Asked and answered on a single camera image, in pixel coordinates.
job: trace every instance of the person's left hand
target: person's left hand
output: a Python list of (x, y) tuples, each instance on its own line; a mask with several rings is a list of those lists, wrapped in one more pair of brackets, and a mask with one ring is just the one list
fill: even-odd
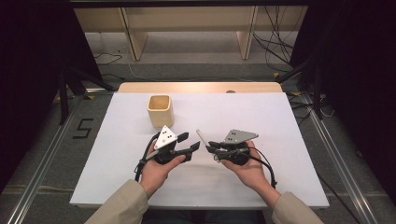
[[(154, 151), (154, 145), (155, 142), (153, 142), (149, 147), (148, 155)], [(164, 165), (159, 164), (154, 159), (151, 159), (146, 163), (142, 170), (142, 180), (140, 181), (140, 185), (147, 193), (148, 198), (150, 198), (155, 191), (163, 185), (169, 172), (181, 164), (185, 159), (186, 156), (181, 155), (175, 157)]]

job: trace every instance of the person's right hand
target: person's right hand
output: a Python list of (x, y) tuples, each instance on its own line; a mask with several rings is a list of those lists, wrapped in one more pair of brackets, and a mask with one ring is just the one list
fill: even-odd
[[(247, 141), (247, 145), (251, 148), (255, 148), (252, 141)], [(250, 156), (261, 159), (260, 154), (255, 149), (250, 150)], [(265, 203), (271, 209), (274, 209), (275, 203), (280, 197), (280, 193), (274, 189), (265, 178), (261, 163), (252, 159), (248, 160), (245, 165), (237, 165), (226, 160), (221, 160), (221, 163), (236, 173), (244, 185), (255, 190)]]
[[(247, 141), (247, 146), (255, 147), (252, 141)], [(250, 150), (250, 156), (259, 160), (261, 159), (260, 154), (254, 149)], [(221, 163), (236, 173), (242, 183), (251, 189), (257, 188), (258, 185), (262, 186), (269, 184), (268, 180), (265, 178), (262, 164), (258, 161), (248, 160), (245, 165), (237, 165), (226, 160), (221, 160)]]

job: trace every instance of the metal rail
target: metal rail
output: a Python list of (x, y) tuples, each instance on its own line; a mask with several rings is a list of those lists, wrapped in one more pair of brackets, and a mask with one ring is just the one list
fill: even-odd
[[(309, 96), (307, 97), (305, 94), (303, 95), (303, 101), (306, 104), (312, 104)], [(330, 136), (323, 120), (318, 119), (318, 116), (315, 114), (315, 112), (310, 111), (310, 113), (310, 117), (314, 122), (320, 138), (323, 141), (329, 156), (332, 159), (332, 163), (334, 164), (337, 173), (340, 175), (352, 202), (355, 204), (362, 222), (367, 224), (378, 223), (378, 220), (376, 219), (369, 202), (361, 192), (361, 188), (359, 187), (358, 183), (353, 177), (353, 174), (350, 172), (347, 163), (344, 161), (341, 153), (332, 140), (332, 137)]]
[(75, 99), (73, 100), (70, 106), (70, 114), (68, 118), (66, 119), (63, 125), (59, 126), (58, 131), (56, 132), (51, 143), (49, 144), (46, 154), (44, 155), (37, 169), (35, 170), (35, 174), (33, 175), (25, 191), (20, 197), (17, 205), (15, 206), (13, 212), (11, 213), (7, 221), (8, 224), (23, 222), (23, 219), (25, 218), (29, 210), (29, 207), (33, 202), (33, 199), (35, 198), (35, 195), (41, 183), (43, 182), (48, 169), (50, 168), (53, 158), (55, 157), (62, 141), (64, 140), (64, 136), (70, 126), (71, 120), (74, 117), (77, 107), (82, 101), (82, 97), (83, 96), (76, 96)]

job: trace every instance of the dark wall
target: dark wall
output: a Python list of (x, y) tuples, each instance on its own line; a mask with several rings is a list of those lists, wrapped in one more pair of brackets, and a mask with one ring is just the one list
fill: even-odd
[(30, 149), (69, 65), (101, 79), (71, 8), (0, 3), (0, 190)]
[(323, 64), (322, 90), (396, 204), (396, 5), (353, 7)]

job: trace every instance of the power cord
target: power cord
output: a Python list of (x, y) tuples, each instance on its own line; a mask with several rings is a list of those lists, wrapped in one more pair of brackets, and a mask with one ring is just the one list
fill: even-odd
[(142, 159), (139, 161), (139, 163), (137, 164), (136, 168), (134, 168), (134, 172), (136, 173), (136, 175), (135, 175), (135, 177), (134, 177), (134, 180), (135, 180), (136, 182), (139, 182), (139, 178), (140, 178), (140, 175), (142, 174), (143, 167), (146, 165), (147, 161), (149, 160), (149, 159), (147, 159), (147, 155), (148, 155), (148, 152), (149, 152), (149, 148), (151, 147), (152, 142), (154, 142), (154, 140), (157, 139), (158, 136), (160, 136), (160, 133), (161, 133), (161, 132), (157, 132), (157, 133), (156, 133), (154, 136), (152, 136), (152, 138), (149, 140), (148, 146), (146, 147), (146, 150), (145, 150), (145, 153), (143, 154)]

